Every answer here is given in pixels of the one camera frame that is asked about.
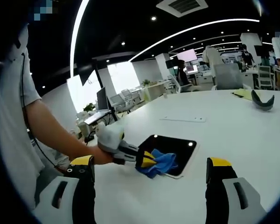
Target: office chair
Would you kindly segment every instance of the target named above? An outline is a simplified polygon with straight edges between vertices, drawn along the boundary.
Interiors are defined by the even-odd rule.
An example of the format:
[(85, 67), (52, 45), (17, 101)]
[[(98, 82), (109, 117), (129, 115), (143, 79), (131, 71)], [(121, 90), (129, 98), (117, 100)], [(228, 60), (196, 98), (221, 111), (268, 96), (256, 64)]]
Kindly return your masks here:
[(119, 113), (127, 112), (129, 114), (131, 109), (134, 107), (132, 100), (126, 102), (119, 94), (111, 97), (110, 100), (114, 103), (113, 107)]
[(237, 64), (214, 65), (217, 84), (211, 90), (236, 90), (248, 89), (251, 87), (243, 84), (241, 73)]
[(198, 91), (199, 90), (199, 87), (198, 86), (193, 86), (193, 84), (188, 84), (188, 85), (181, 86), (173, 75), (170, 75), (170, 79), (177, 88), (176, 93), (193, 92), (193, 91)]
[(271, 79), (271, 67), (270, 66), (259, 66), (258, 67), (258, 85), (262, 89), (274, 89), (273, 82)]

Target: green plant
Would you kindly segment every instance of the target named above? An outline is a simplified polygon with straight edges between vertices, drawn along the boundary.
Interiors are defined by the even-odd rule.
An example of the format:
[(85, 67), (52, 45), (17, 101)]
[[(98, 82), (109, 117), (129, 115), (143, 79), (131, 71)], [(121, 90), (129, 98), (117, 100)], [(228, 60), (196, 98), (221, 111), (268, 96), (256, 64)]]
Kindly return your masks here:
[(146, 85), (149, 85), (150, 84), (150, 81), (145, 79), (143, 82), (142, 82), (142, 85), (146, 86)]
[(83, 111), (92, 111), (95, 108), (95, 106), (92, 103), (89, 103), (84, 109)]

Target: ceiling vent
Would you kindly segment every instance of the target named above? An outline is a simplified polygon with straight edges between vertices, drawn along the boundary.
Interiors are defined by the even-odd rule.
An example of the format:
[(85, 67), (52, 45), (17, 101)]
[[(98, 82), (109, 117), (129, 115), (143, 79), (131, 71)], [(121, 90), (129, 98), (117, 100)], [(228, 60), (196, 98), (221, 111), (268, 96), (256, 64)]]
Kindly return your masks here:
[(163, 0), (156, 5), (176, 17), (182, 17), (189, 13), (207, 8), (205, 0)]

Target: blue cloth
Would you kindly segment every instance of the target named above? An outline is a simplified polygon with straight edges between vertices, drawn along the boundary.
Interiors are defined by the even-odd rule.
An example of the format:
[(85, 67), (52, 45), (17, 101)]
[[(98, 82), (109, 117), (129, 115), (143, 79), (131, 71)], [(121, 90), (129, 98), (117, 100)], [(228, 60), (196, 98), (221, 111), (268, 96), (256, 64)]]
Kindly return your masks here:
[(136, 167), (136, 170), (151, 179), (153, 179), (157, 174), (162, 175), (167, 173), (170, 169), (178, 167), (178, 165), (174, 162), (176, 158), (176, 154), (174, 153), (163, 154), (159, 150), (154, 149), (151, 154), (155, 157), (155, 165), (147, 168)]

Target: black ceiling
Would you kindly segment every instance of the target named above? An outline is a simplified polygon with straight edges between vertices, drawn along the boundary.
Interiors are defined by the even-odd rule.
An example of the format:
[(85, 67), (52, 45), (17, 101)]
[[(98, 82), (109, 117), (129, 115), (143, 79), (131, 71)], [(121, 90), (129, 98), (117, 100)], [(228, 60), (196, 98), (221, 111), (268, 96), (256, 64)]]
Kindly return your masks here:
[[(222, 19), (248, 18), (260, 19), (259, 12), (252, 0), (206, 0), (208, 8), (177, 18), (161, 9), (156, 8), (159, 0), (90, 0), (83, 15), (78, 32), (75, 63), (88, 64), (93, 57), (110, 55), (120, 52), (138, 53), (157, 41), (192, 26)], [(56, 14), (46, 15), (43, 21), (29, 25), (29, 57), (30, 68), (33, 72), (35, 85), (44, 94), (64, 83), (70, 73), (54, 74), (70, 64), (70, 42), (72, 30), (81, 0), (55, 0), (53, 7)], [(157, 16), (152, 22), (151, 16)], [(150, 49), (135, 59), (145, 60), (152, 54), (169, 52), (199, 40), (223, 35), (238, 35), (224, 37), (225, 42), (240, 41), (242, 32), (259, 33), (263, 41), (271, 42), (273, 29), (264, 27), (261, 23), (234, 21), (213, 24), (185, 32)], [(203, 42), (217, 44), (222, 38)], [(199, 48), (201, 43), (186, 47)], [(109, 63), (126, 61), (133, 55), (112, 58)], [(106, 67), (106, 59), (99, 62), (99, 67)]]

